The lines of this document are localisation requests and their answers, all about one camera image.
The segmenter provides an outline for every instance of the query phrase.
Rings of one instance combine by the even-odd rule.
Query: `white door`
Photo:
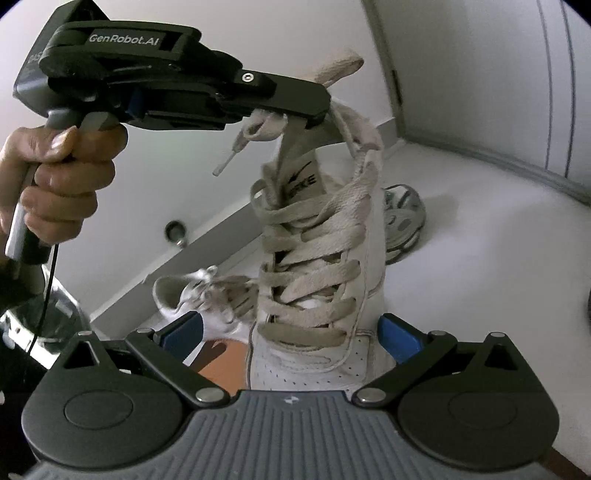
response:
[[[465,151],[586,197],[564,178],[570,169],[569,179],[589,184],[590,147],[583,136],[591,131],[584,125],[591,29],[567,5],[367,1],[374,3],[387,44],[382,55],[400,86],[403,136]]]

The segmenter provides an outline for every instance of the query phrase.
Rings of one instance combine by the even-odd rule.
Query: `screw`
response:
[[[362,388],[357,392],[357,398],[363,405],[373,405],[386,400],[386,392],[379,388]]]
[[[226,396],[221,388],[202,388],[195,393],[195,398],[201,403],[218,403]]]

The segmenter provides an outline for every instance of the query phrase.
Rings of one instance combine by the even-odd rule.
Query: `baseboard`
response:
[[[385,148],[398,141],[394,118],[378,125]],[[157,308],[152,299],[152,287],[158,277],[188,273],[210,265],[220,265],[240,252],[261,234],[261,226],[245,199],[231,215],[207,225],[204,233],[176,255],[168,255],[148,266],[118,297],[113,298],[92,315],[92,328],[104,338],[124,338],[130,331],[152,317]]]
[[[439,148],[441,150],[451,151],[495,164],[504,170],[511,171],[521,177],[548,185],[573,197],[585,205],[591,205],[591,191],[589,189],[578,183],[565,179],[556,173],[536,167],[535,165],[518,160],[517,158],[472,145],[465,145],[458,140],[438,137],[430,132],[420,130],[407,129],[402,137],[407,141],[425,145],[427,147]]]

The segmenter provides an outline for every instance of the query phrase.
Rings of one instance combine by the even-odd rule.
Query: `white shoe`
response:
[[[152,296],[165,319],[174,321],[187,312],[203,318],[203,340],[249,342],[254,324],[258,287],[241,275],[217,276],[217,267],[187,275],[161,277]]]
[[[331,85],[362,63],[349,55],[311,79]],[[247,382],[350,396],[395,366],[376,335],[384,313],[384,147],[367,119],[334,100],[323,124],[305,125],[255,112],[235,143],[236,152],[281,135],[251,190],[265,260]]]

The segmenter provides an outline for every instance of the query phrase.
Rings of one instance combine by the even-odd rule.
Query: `black cable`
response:
[[[37,342],[37,339],[39,338],[39,335],[40,335],[41,331],[43,330],[43,324],[45,323],[45,317],[46,317],[46,314],[47,314],[47,308],[49,306],[49,300],[51,298],[51,289],[52,289],[52,286],[53,286],[53,277],[56,274],[57,250],[58,250],[58,245],[54,245],[54,247],[53,247],[53,257],[51,259],[51,268],[50,268],[50,271],[49,271],[49,279],[47,280],[47,289],[46,289],[46,292],[45,292],[45,300],[43,301],[43,309],[41,311],[41,316],[39,317],[39,321],[37,322],[37,325],[35,326],[35,329],[34,329],[33,341],[31,342],[31,345],[29,345],[29,348],[27,349],[27,356],[28,357],[31,356],[31,351],[33,350],[33,347],[35,346],[35,343]],[[25,366],[25,371],[24,371],[24,373],[22,375],[22,383],[23,383],[23,385],[26,383],[28,367],[29,367],[29,362],[27,362],[27,364]]]

